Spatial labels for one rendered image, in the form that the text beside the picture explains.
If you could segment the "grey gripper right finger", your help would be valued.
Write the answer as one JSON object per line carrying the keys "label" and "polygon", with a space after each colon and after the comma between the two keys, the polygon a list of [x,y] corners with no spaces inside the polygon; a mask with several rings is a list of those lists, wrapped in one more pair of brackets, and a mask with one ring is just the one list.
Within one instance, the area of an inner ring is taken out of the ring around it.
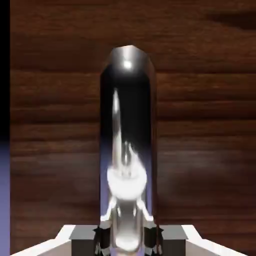
{"label": "grey gripper right finger", "polygon": [[160,225],[144,228],[143,256],[243,256],[208,239],[193,225]]}

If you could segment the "dark wood cabinet door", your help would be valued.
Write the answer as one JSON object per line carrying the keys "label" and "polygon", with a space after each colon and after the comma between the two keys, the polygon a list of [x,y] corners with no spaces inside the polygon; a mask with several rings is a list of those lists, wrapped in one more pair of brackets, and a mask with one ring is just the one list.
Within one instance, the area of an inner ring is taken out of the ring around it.
{"label": "dark wood cabinet door", "polygon": [[256,256],[256,0],[10,0],[10,251],[99,214],[99,79],[157,72],[157,216]]}

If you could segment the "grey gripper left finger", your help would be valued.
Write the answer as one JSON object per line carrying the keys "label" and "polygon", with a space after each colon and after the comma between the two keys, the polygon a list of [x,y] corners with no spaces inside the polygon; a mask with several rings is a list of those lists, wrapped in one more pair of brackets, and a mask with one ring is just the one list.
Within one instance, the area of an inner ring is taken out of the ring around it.
{"label": "grey gripper left finger", "polygon": [[10,256],[111,256],[101,248],[97,225],[65,224],[54,239],[49,239]]}

